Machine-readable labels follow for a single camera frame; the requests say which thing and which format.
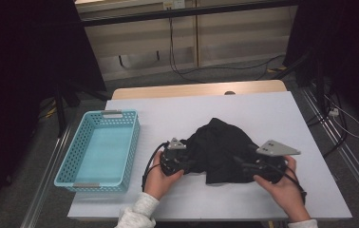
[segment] turquoise plastic basket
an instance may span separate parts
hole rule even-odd
[[[55,186],[74,192],[126,192],[139,131],[136,110],[86,112]]]

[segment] white cable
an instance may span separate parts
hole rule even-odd
[[[354,117],[352,117],[347,111],[343,110],[341,107],[339,107],[338,105],[336,105],[333,101],[331,101],[331,99],[325,95],[325,98],[328,99],[335,107],[337,107],[340,111],[342,111],[343,113],[345,113],[346,115],[348,115],[350,118],[352,118],[353,120],[355,120],[358,124],[359,121],[357,121]],[[336,122],[336,124],[338,124],[344,131],[346,131],[346,133],[350,134],[351,136],[355,137],[355,138],[359,138],[359,136],[352,134],[351,132],[349,132],[347,129],[345,129],[339,122],[336,121],[336,118],[334,118],[333,116],[333,120]]]

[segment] person's left hand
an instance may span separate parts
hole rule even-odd
[[[160,200],[168,190],[170,190],[171,185],[183,175],[183,170],[180,170],[171,176],[165,176],[160,167],[160,155],[161,151],[156,153],[152,167],[155,165],[158,166],[150,170],[147,176],[146,185],[144,186],[144,192],[154,197],[156,200]]]

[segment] crumpled black fabric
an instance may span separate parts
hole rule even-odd
[[[189,160],[195,160],[190,172],[206,172],[206,183],[251,182],[252,176],[245,176],[237,156],[248,163],[255,163],[261,155],[256,154],[256,144],[237,126],[213,118],[200,127],[186,144]]]

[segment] black curtain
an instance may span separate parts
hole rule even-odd
[[[306,86],[320,62],[333,88],[359,111],[359,1],[304,1],[283,64],[289,66],[309,49],[311,58],[296,70],[297,82]]]
[[[0,188],[24,156],[39,103],[54,95],[56,80],[105,90],[84,28],[52,26],[79,21],[71,0],[0,0]]]

